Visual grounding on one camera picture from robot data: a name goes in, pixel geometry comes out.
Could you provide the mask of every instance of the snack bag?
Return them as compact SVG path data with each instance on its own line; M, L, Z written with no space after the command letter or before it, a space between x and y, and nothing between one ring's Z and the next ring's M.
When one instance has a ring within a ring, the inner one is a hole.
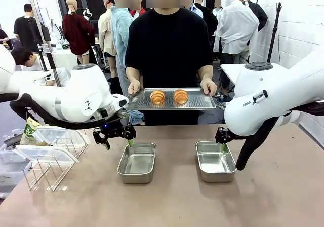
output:
M24 133L22 134L20 145L36 145L36 146L46 146L45 142L37 142L33 137L33 133L36 131L36 128L40 126L40 123L28 117Z

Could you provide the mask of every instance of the white wall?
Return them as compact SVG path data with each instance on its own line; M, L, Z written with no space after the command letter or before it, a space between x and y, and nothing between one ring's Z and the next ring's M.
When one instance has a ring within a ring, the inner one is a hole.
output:
M2 14L0 15L0 25L2 30L9 37L14 37L14 24L18 17L24 15L24 5L30 3L30 0L0 0ZM40 8L47 8L51 18L56 23L61 24L62 18L59 12L57 0L38 0Z
M225 0L225 3L229 5L232 1ZM268 15L268 22L258 33L251 62L267 60L278 2L282 9L271 62L281 62L282 66L290 68L324 41L324 0L258 0ZM301 125L324 145L324 117L303 114Z

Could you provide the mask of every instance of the baking tray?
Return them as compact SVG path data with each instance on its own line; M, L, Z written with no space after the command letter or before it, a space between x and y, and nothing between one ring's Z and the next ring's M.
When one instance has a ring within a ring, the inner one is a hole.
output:
M153 179L155 144L134 143L127 145L120 159L117 172L124 184L146 184Z
M236 172L235 160L226 144L215 141L198 142L196 150L203 181L233 181Z
M187 103L180 105L174 101L173 93L177 89L183 89L188 93ZM161 90L165 94L165 100L162 104L153 104L150 95L155 90ZM144 89L136 95L126 109L133 110L208 110L216 108L213 98L205 95L201 88L159 88Z

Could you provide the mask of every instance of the red jacket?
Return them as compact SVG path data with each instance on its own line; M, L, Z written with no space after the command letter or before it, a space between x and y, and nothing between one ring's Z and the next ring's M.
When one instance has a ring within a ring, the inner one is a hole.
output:
M95 29L82 15L77 13L66 15L62 27L74 55L82 55L91 45L95 45Z
M145 9L142 8L142 9L140 10L140 16L141 16L142 14L144 14L145 12L146 12ZM135 13L136 13L136 10L131 10L130 13L131 13L131 15L132 15L132 17L133 17L133 16L135 15Z

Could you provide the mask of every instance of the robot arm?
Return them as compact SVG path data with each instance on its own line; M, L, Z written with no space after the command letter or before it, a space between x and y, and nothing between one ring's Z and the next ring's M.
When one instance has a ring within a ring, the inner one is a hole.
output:
M218 143L246 140L236 163L238 170L244 169L250 155L266 140L280 116L294 110L324 115L324 103L317 102L324 99L322 53L320 48L277 74L270 70L255 72L258 79L266 82L226 106L224 118L228 129L220 127L215 139ZM270 80L265 79L267 74L271 74Z
M97 143L109 145L109 137L135 138L133 126L122 125L123 117L118 114L128 98L110 93L98 66L74 67L66 87L41 86L15 76L15 61L4 47L0 47L0 57L0 102L19 100L51 125L67 129L98 127L94 132Z

